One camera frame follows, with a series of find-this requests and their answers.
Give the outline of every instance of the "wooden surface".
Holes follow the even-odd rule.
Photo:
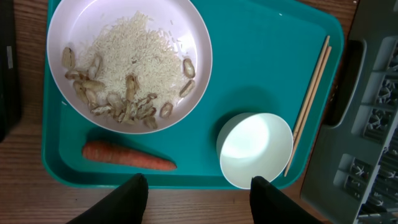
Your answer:
[[[41,131],[47,0],[14,0],[23,117],[0,144],[0,223],[65,223],[110,189],[74,189],[59,184],[41,163]],[[356,3],[304,0],[333,14],[347,36]],[[283,190],[300,206],[303,175]],[[144,223],[252,223],[248,191],[151,190]]]

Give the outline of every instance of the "tray rim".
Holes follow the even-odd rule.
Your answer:
[[[313,143],[314,143],[314,139],[315,139],[315,136],[316,136],[316,134],[317,134],[317,132],[318,132],[318,129],[319,129],[319,127],[320,127],[320,120],[321,120],[321,118],[322,118],[322,115],[323,115],[323,110],[325,109],[325,105],[326,105],[326,101],[327,101],[327,99],[328,99],[328,93],[330,92],[330,88],[331,88],[331,86],[332,86],[332,84],[333,84],[333,79],[334,79],[334,77],[335,77],[335,74],[336,74],[336,71],[337,71],[337,68],[338,68],[338,66],[339,66],[339,64],[340,64],[340,60],[341,60],[341,55],[342,55],[342,53],[343,53],[343,47],[344,47],[344,43],[345,43],[345,39],[344,39],[344,34],[343,34],[343,29],[342,29],[342,26],[341,26],[341,24],[340,24],[340,22],[339,22],[339,20],[335,17],[335,16],[333,16],[333,15],[331,15],[331,14],[327,14],[327,13],[325,13],[325,12],[323,12],[323,11],[320,11],[320,10],[317,10],[317,9],[315,9],[315,8],[313,8],[313,7],[311,7],[311,6],[308,6],[308,5],[306,5],[306,4],[304,4],[304,3],[301,3],[301,2],[296,2],[296,4],[299,4],[301,7],[304,7],[304,8],[306,8],[307,10],[309,10],[309,11],[316,11],[316,12],[318,12],[318,13],[321,13],[321,14],[323,14],[324,16],[327,16],[327,17],[329,17],[329,20],[330,20],[330,22],[332,23],[332,24],[334,24],[337,28],[338,28],[338,33],[339,33],[339,37],[338,37],[338,39],[340,39],[341,40],[341,42],[340,42],[340,51],[338,52],[338,56],[337,56],[337,60],[336,60],[336,64],[334,65],[335,67],[334,67],[334,69],[333,70],[331,70],[331,72],[332,72],[332,76],[331,76],[331,80],[329,80],[328,82],[329,82],[329,85],[328,85],[328,88],[327,88],[327,94],[326,94],[326,96],[325,96],[325,98],[323,99],[323,103],[322,103],[322,105],[321,105],[321,107],[320,107],[320,112],[317,114],[317,122],[316,122],[316,126],[315,126],[315,128],[314,128],[314,130],[312,130],[312,134],[310,135],[310,142],[311,142],[311,145],[308,147],[308,149],[307,149],[307,151],[305,152],[305,155],[304,155],[304,161],[303,161],[303,163],[300,165],[300,168],[298,169],[298,174],[292,179],[292,180],[290,180],[288,183],[286,183],[286,184],[284,184],[284,185],[280,185],[280,186],[278,186],[277,188],[278,189],[283,189],[283,188],[286,188],[286,187],[288,187],[288,186],[290,186],[290,185],[292,185],[301,175],[302,175],[302,172],[303,172],[303,170],[304,170],[304,168],[305,168],[305,165],[307,164],[307,161],[308,161],[308,156],[309,156],[309,154],[310,154],[310,152],[311,152],[311,150],[312,150],[312,145],[313,145]],[[54,12],[54,10],[57,8],[57,6],[58,6],[58,4],[55,4],[54,3],[54,0],[49,0],[48,1],[48,9],[47,9],[47,26],[46,26],[46,35],[47,35],[47,32],[48,32],[48,28],[49,28],[49,25],[50,25],[50,21],[51,21],[51,18],[52,18],[52,16],[53,16],[53,12]],[[51,74],[50,74],[50,70],[49,70],[49,63],[48,63],[48,58],[47,58],[47,53],[45,53],[45,68],[44,68],[44,102],[43,102],[43,122],[42,122],[42,162],[43,162],[43,165],[44,165],[44,167],[45,167],[45,170],[54,178],[54,179],[56,179],[57,181],[59,181],[59,182],[61,182],[61,183],[63,183],[63,184],[65,184],[65,185],[67,185],[67,186],[71,186],[71,187],[79,187],[79,188],[115,188],[115,187],[117,187],[118,185],[96,185],[96,184],[78,184],[78,183],[74,183],[74,182],[70,182],[70,181],[68,181],[68,180],[66,180],[66,179],[64,179],[64,178],[61,178],[59,175],[57,175],[53,170],[52,170],[52,168],[50,167],[50,165],[48,164],[48,162],[47,162],[47,160],[46,160],[46,158],[45,158],[45,152],[46,152],[46,149],[47,149],[47,124],[48,124],[48,122],[47,122],[47,115],[48,115],[48,92],[49,92],[49,87],[48,87],[48,85],[49,85],[49,81],[50,81],[50,79],[51,79]],[[319,95],[319,91],[317,92],[317,94],[315,95],[315,99],[316,98],[319,98],[320,97],[320,95]],[[314,111],[314,107],[311,107],[311,110],[310,110],[310,113],[313,113],[313,111]],[[176,185],[161,185],[161,186],[158,186],[158,185],[151,185],[151,186],[149,186],[150,187],[150,189],[203,189],[203,190],[205,190],[205,189],[211,189],[211,190],[237,190],[237,188],[236,187],[233,187],[232,185],[231,186],[228,186],[228,187],[220,187],[220,186],[211,186],[211,187],[192,187],[192,186],[181,186],[181,185],[178,185],[178,186],[176,186]]]

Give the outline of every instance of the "large white bowl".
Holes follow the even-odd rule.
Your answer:
[[[196,68],[196,87],[185,97],[169,119],[157,119],[158,129],[142,124],[130,126],[112,119],[93,116],[75,94],[72,82],[64,75],[67,71],[61,65],[62,50],[68,46],[75,52],[80,43],[93,42],[105,25],[114,25],[120,17],[132,17],[136,11],[148,15],[155,21],[148,29],[170,30],[174,39],[181,40],[180,52],[187,54]],[[52,17],[47,36],[47,55],[55,83],[65,99],[77,112],[103,128],[128,134],[144,134],[160,131],[179,122],[196,107],[202,98],[211,74],[213,55],[210,36],[203,19],[189,0],[62,0]]]
[[[277,115],[243,113],[223,126],[216,147],[225,178],[235,187],[250,189],[252,177],[271,182],[285,169],[293,136]]]

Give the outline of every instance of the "black object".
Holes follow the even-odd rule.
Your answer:
[[[21,118],[14,1],[0,0],[0,141]]]
[[[121,185],[68,224],[139,224],[148,199],[148,183],[142,174]],[[251,182],[250,207],[255,224],[321,223],[262,177]]]

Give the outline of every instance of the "pair of chopsticks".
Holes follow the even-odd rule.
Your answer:
[[[299,144],[301,135],[303,133],[305,122],[307,121],[308,118],[308,114],[310,113],[313,99],[315,97],[315,94],[317,93],[318,85],[323,75],[323,71],[325,70],[326,63],[328,62],[328,58],[331,51],[331,47],[329,46],[329,39],[330,36],[327,36],[325,43],[323,44],[321,54],[318,58],[317,66],[315,67],[315,71],[313,72],[312,75],[310,86],[308,87],[307,94],[305,95],[304,104],[298,116],[296,126],[294,127],[293,130],[293,151],[285,169],[285,174],[284,174],[285,177],[289,171],[290,165],[292,165],[293,157],[294,154],[296,153],[297,146]]]

